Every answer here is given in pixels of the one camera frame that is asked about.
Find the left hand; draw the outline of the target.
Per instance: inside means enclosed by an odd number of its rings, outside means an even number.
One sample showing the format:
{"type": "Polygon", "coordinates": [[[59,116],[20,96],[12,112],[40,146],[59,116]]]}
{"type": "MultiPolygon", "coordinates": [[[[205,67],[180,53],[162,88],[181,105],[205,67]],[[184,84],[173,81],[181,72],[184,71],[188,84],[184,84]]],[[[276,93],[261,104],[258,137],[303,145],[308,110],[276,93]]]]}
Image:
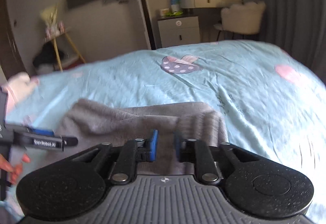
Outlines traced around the left hand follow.
{"type": "Polygon", "coordinates": [[[23,171],[23,163],[30,163],[30,157],[24,153],[21,159],[21,162],[16,164],[15,166],[11,165],[7,159],[5,159],[2,155],[0,155],[0,168],[9,173],[10,179],[9,181],[12,184],[16,184],[18,176],[23,171]]]}

